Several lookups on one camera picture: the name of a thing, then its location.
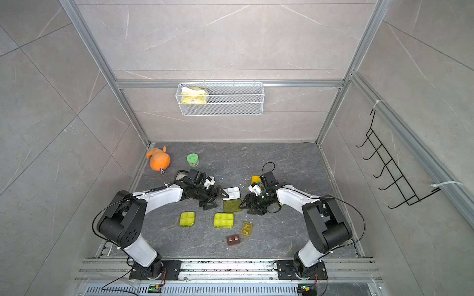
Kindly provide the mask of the brown small pillbox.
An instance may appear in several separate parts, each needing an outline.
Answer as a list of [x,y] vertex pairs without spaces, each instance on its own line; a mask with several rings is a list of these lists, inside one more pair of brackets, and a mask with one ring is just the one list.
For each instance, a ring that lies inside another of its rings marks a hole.
[[226,237],[226,243],[228,246],[238,245],[241,243],[241,238],[239,234],[233,234]]

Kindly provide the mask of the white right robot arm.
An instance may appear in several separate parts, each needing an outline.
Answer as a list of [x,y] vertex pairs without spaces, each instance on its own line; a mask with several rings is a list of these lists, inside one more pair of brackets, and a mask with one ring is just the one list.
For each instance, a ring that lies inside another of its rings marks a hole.
[[250,215],[265,215],[274,204],[279,210],[287,205],[303,215],[309,241],[295,255],[294,266],[300,274],[316,267],[324,256],[352,239],[352,229],[334,197],[314,196],[288,183],[279,183],[271,171],[263,173],[260,182],[260,186],[249,186],[249,194],[239,208]]

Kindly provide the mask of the large green six-cell pillbox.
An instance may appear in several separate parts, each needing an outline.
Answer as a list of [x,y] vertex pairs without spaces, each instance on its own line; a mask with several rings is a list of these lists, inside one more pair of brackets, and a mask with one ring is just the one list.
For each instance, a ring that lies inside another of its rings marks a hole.
[[234,215],[233,213],[216,213],[214,215],[213,226],[215,228],[233,228]]

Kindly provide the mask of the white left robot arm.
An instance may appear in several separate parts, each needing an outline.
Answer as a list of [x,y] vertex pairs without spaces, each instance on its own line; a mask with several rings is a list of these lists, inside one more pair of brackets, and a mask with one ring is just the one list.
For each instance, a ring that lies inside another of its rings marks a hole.
[[214,177],[191,170],[179,170],[174,179],[163,186],[143,192],[119,191],[112,202],[96,216],[92,229],[98,236],[120,247],[138,266],[153,269],[159,254],[142,236],[145,216],[165,205],[187,199],[199,202],[203,210],[217,207],[216,199],[227,198]]

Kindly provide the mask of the amber pillbox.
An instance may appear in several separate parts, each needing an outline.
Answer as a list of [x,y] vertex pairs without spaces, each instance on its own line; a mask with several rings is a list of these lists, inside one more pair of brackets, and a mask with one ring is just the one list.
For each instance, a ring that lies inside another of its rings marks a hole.
[[260,179],[260,176],[252,176],[251,178],[251,184],[257,184],[258,186],[261,186],[262,183],[261,183],[261,179]]

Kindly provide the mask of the yellow small pillbox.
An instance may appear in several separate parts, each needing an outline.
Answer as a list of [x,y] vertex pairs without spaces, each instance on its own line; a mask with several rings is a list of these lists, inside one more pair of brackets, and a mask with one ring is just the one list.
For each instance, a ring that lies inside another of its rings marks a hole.
[[244,222],[243,227],[241,229],[241,234],[243,236],[249,237],[251,235],[253,229],[253,224],[250,222]]

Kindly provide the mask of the small green pillbox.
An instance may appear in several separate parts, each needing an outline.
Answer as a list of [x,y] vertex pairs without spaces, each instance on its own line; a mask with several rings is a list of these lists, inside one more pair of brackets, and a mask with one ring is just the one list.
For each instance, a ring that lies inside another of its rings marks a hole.
[[192,227],[195,224],[195,217],[195,212],[183,212],[180,215],[180,227]]

